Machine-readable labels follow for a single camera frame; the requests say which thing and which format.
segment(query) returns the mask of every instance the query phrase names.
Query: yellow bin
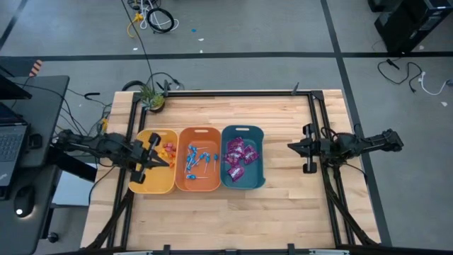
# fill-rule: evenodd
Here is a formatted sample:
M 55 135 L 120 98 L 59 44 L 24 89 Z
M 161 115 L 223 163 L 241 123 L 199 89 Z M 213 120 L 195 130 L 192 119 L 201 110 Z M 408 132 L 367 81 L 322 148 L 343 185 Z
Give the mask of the yellow bin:
M 137 140 L 143 141 L 143 147 L 149 148 L 148 142 L 151 134 L 155 132 L 161 136 L 161 143 L 156 147 L 156 151 L 161 155 L 161 158 L 167 163 L 173 162 L 171 166 L 159 166 L 153 169 L 145 169 L 145 180 L 142 184 L 129 182 L 131 191 L 139 194 L 167 194 L 175 189 L 176 177 L 176 152 L 166 152 L 164 146 L 172 143 L 174 148 L 177 148 L 178 134 L 173 130 L 154 129 L 143 130 L 137 135 Z

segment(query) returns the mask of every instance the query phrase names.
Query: laptop keyboard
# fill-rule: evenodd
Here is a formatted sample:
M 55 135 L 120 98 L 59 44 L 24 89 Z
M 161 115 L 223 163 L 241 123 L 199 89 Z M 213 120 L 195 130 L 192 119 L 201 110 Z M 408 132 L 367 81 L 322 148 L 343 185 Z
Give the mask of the laptop keyboard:
M 16 160 L 17 151 L 21 148 L 21 134 L 0 134 L 0 162 Z

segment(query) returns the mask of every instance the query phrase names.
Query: black desk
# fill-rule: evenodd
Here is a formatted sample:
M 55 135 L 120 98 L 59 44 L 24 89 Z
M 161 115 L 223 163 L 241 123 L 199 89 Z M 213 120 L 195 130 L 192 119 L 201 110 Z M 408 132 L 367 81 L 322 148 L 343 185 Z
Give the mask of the black desk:
M 27 81 L 27 77 L 10 78 L 10 80 L 24 84 Z M 26 85 L 50 89 L 65 96 L 68 83 L 68 76 L 43 76 L 30 78 Z M 42 136 L 42 147 L 40 149 L 27 150 L 21 155 L 20 166 L 41 167 L 44 165 L 49 151 L 52 134 L 58 121 L 63 100 L 50 91 L 27 86 L 23 89 L 32 94 L 33 97 L 28 100 L 17 100 L 12 110 L 22 115 L 23 119 L 31 124 L 30 134 L 37 133 Z M 4 101 L 4 103 L 11 107 L 14 101 Z
M 58 184 L 59 169 L 46 166 L 43 169 L 21 169 L 11 189 L 11 197 L 23 186 L 35 187 L 35 207 L 29 216 L 17 217 L 14 199 L 0 202 L 0 250 L 2 254 L 32 254 L 39 239 L 46 231 L 46 218 Z
M 11 78 L 11 81 L 24 84 L 27 77 Z M 39 76 L 30 78 L 27 85 L 49 89 L 64 96 L 69 83 L 68 76 Z M 57 187 L 60 169 L 94 181 L 96 170 L 83 162 L 50 146 L 52 134 L 57 124 L 63 100 L 50 91 L 25 86 L 33 97 L 17 100 L 13 111 L 23 116 L 31 124 L 31 134 L 42 136 L 42 147 L 26 149 L 21 155 L 20 168 L 14 176 L 9 200 L 0 201 L 0 253 L 31 254 L 40 238 L 46 238 L 53 208 L 50 204 Z M 11 106 L 13 101 L 3 101 Z M 30 184 L 35 187 L 35 207 L 33 212 L 19 218 L 14 212 L 14 198 L 17 190 Z

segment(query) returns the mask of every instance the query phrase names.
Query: teal bin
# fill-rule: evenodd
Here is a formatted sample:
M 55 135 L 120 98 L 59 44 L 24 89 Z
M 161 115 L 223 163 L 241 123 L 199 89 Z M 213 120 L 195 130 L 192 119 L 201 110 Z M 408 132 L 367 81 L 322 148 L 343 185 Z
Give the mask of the teal bin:
M 228 174 L 231 166 L 228 162 L 224 161 L 224 155 L 228 152 L 228 142 L 236 137 L 242 137 L 244 147 L 247 145 L 253 146 L 260 154 L 260 157 L 252 163 L 246 165 L 243 160 L 239 161 L 240 165 L 244 167 L 244 175 L 233 182 Z M 252 125 L 230 125 L 222 131 L 222 147 L 220 155 L 220 180 L 228 188 L 237 189 L 254 189 L 260 188 L 264 183 L 264 169 L 263 169 L 263 138 L 264 132 L 256 126 Z

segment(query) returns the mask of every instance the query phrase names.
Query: orange bin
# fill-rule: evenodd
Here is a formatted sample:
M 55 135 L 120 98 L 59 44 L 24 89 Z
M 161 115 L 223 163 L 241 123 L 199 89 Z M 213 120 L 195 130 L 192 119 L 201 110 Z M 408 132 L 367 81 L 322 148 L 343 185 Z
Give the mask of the orange bin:
M 143 130 L 137 135 L 137 139 L 143 141 L 143 147 L 149 148 L 149 138 L 151 134 L 155 132 L 161 136 L 161 143 L 156 147 L 156 151 L 162 152 L 164 145 L 171 142 L 174 147 L 177 147 L 178 134 L 173 130 L 167 129 L 155 129 L 155 130 Z M 153 169 L 145 169 L 145 180 L 142 184 L 129 182 L 129 188 L 131 191 L 140 194 L 167 194 L 175 189 L 175 175 L 176 175 L 176 154 L 167 153 L 161 158 L 167 163 L 173 162 L 173 166 L 158 166 Z M 137 165 L 136 170 L 140 170 L 140 164 Z
M 212 127 L 188 127 L 179 134 L 178 156 L 176 162 L 176 185 L 179 189 L 182 191 L 208 192 L 219 188 L 220 158 L 216 161 L 214 160 L 214 155 L 218 154 L 220 157 L 220 140 L 220 131 Z M 205 157 L 199 161 L 198 166 L 192 168 L 190 173 L 185 170 L 187 155 L 188 153 L 192 153 L 189 152 L 189 145 L 197 148 L 206 147 L 206 149 L 199 149 L 197 151 L 196 159 L 204 152 L 209 153 L 211 160 L 207 163 L 207 167 Z M 186 176 L 188 174 L 194 174 L 197 177 L 202 178 L 197 178 L 195 180 L 187 179 Z

